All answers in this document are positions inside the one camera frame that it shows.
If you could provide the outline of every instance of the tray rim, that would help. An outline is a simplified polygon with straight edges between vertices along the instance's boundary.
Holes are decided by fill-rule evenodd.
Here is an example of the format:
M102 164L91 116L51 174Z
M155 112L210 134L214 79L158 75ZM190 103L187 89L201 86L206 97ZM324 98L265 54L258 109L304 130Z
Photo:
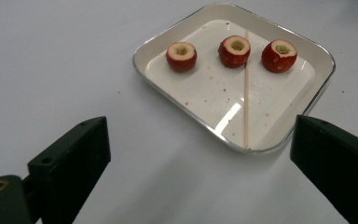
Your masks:
M170 31L171 29L173 29L174 27L176 27L178 24L182 23L183 21L185 21L186 19L190 18L191 16L197 14L198 12L200 12L201 10L205 9L206 7L216 7L216 6L229 6L229 7L236 7L240 10L246 11L249 14L252 14L252 16L257 17L258 19L265 21L267 23L270 23L272 25L277 26L278 28L284 30L285 32L288 32L292 35L296 35L299 38L302 38L304 40L309 41L311 44L313 44L314 46L316 46L317 48L321 49L322 51L324 51L331 60L331 64L332 64L332 69L330 74L327 76L327 78L324 80L323 84L321 85L321 87L319 88L319 90L317 90L315 92L315 94L313 95L313 97L311 98L310 102L308 103L308 105L304 108L304 111L300 114L300 115L308 115L309 112L311 111L311 109L315 106L315 104L318 102L318 100L320 99L320 97L323 95L324 91L326 90L333 74L336 71L336 60L334 59L333 55L330 53L329 50L327 50L325 47L321 46L320 44L316 43L315 41L300 35L298 33L295 33L283 26L281 26L280 24L270 21L264 17L261 17L257 14L255 14L254 12L245 9L243 7L239 7L238 5L235 4L230 4L230 3L211 3L211 4L207 4L199 9L197 9L196 11L190 13L188 16L182 18L181 20L179 20L178 22L176 22L175 24L173 24L172 26L170 26L169 28L163 30L162 32L160 32L157 35L154 35L152 37L150 37L149 39L147 39L143 44L141 44L133 53L132 55L132 65L135 69L135 71L138 73L138 75L140 75L150 86L152 86L155 90L157 90L160 94L162 94L164 97L166 97L167 99L169 99L172 103L174 103L176 106L178 106L180 109L182 109L186 114L188 114L192 119L194 119L197 123L201 124L204 128L206 128L210 133L213 134L214 137L217 137L218 139L220 139L221 141L223 141L228 147L240 152L240 153L245 153L245 154L264 154L267 152L271 152L271 151L276 151L276 150L280 150L282 148L284 148L288 143L289 140L293 134L294 128L295 128L295 124L292 125L292 127L287 131L286 135L282 138L282 140L277 143L275 146L273 147L268 147L265 149L251 149L251 148L244 148L244 147L239 147L236 144L228 141L223 135L221 134L216 134L213 132L213 127L211 127L210 125L208 125L206 122L204 122L201 118L199 118L197 115L195 115L194 113L192 113L190 110L186 109L183 105L181 105L179 102L175 101L167 92L165 92L161 87L159 87L157 84L155 84L153 81L151 81L150 79L146 78L146 75L142 73L142 71L140 71L139 67L136 64L136 56L139 52L139 50L145 46L146 44L148 44L149 42L153 41L154 39L158 38L159 36L163 35L164 33L166 33L167 31Z

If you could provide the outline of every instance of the rectangular tray with rounded corners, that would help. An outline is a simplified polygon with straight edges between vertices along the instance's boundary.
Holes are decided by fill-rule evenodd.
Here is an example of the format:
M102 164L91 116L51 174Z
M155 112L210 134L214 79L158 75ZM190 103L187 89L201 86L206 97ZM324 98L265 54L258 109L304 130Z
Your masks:
M248 78L244 67L230 69L219 61L219 44L230 35L249 38ZM285 73L270 73L260 62L262 50L274 39L287 40L297 50L295 65ZM184 74L173 72L165 58L167 47L178 41L193 44L198 53L196 66ZM162 95L230 147L246 153L284 146L296 115L309 112L336 67L322 46L231 4L202 7L147 40L135 51L133 64Z

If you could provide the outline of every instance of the wooden stick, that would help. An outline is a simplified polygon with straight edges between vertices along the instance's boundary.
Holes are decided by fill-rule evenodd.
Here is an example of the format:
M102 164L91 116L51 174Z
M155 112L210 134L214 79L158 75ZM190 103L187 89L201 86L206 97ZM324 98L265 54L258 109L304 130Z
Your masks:
M246 30L245 38L249 41L249 33ZM249 66L245 65L245 93L243 95L243 111L245 125L245 148L249 148Z

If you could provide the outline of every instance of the tabletop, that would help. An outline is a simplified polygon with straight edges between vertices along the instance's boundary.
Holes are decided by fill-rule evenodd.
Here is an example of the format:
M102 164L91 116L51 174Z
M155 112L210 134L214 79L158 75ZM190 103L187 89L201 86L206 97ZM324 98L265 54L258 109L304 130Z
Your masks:
M0 1L0 175L79 122L107 117L112 161L75 223L347 223L290 161L241 154L132 64L152 36L211 1ZM337 68L310 116L358 136L358 1L229 3L325 47Z

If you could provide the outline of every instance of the metal tray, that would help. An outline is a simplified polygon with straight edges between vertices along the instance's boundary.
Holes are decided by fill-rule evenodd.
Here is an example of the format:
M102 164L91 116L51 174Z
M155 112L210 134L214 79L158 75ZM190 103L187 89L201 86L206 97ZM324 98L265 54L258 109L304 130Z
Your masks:
M249 37L252 49L246 69L225 68L219 61L218 46L230 35ZM270 73L260 62L262 50L274 39L288 40L298 53L295 65L282 74ZM177 41L193 44L198 53L196 67L185 74L173 72L165 58L167 47ZM246 153L284 146L296 115L309 112L336 67L333 56L320 45L231 4L202 7L147 40L135 51L133 64L180 109Z

